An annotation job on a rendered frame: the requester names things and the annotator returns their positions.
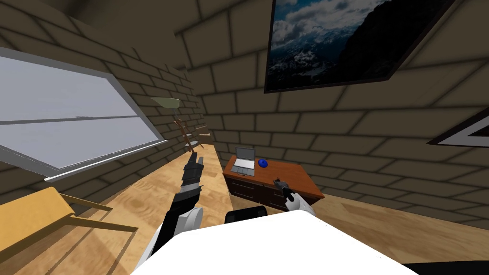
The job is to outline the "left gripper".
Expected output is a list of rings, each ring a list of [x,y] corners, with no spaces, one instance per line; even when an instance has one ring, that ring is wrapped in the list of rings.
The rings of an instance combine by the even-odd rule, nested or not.
[[[197,159],[197,153],[192,152],[188,164],[184,166],[181,187],[199,183],[203,168],[203,157],[198,157]]]

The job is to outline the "brown wooden desk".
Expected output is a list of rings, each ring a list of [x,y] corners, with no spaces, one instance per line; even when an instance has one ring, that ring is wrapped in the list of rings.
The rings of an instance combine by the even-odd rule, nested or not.
[[[301,165],[268,160],[266,168],[262,168],[258,165],[259,159],[256,158],[254,176],[249,176],[232,171],[235,161],[236,156],[231,156],[223,170],[223,176],[231,195],[286,211],[285,198],[274,185],[274,180],[280,179],[309,205],[324,198]]]

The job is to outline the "grey laptop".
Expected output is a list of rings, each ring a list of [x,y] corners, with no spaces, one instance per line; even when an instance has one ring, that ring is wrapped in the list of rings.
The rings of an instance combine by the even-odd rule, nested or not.
[[[236,160],[231,172],[241,175],[255,176],[255,149],[235,147]]]

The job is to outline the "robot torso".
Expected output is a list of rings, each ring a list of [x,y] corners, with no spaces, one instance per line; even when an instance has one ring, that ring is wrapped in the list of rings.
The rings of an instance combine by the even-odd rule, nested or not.
[[[169,244],[184,250],[159,275],[417,275],[303,210],[186,231]]]

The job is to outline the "floor lamp with pale shade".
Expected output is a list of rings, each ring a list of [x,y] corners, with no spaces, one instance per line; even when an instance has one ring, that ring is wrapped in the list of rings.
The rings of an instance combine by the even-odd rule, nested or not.
[[[179,99],[167,97],[151,97],[151,99],[158,103],[161,107],[170,109],[176,118],[175,123],[181,127],[181,120],[176,113],[176,110],[180,107],[181,101]]]

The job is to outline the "large grey window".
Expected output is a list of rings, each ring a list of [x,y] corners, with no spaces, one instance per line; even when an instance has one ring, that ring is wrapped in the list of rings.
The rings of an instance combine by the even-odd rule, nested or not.
[[[164,142],[113,75],[0,47],[0,161],[53,182]]]

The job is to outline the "mountain landscape picture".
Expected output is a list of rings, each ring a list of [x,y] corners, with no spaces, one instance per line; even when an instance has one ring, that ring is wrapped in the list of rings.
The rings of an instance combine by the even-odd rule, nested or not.
[[[386,81],[455,0],[273,0],[266,93]]]

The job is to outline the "yellow wooden chair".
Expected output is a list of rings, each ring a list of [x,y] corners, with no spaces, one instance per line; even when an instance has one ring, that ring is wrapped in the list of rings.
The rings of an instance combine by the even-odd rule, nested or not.
[[[56,188],[0,205],[0,275],[126,275],[134,271],[150,229],[113,203]]]

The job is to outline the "dark framed white picture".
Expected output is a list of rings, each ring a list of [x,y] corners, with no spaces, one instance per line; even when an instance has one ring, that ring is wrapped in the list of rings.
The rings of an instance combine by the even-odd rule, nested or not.
[[[427,144],[489,148],[489,107],[455,125]]]

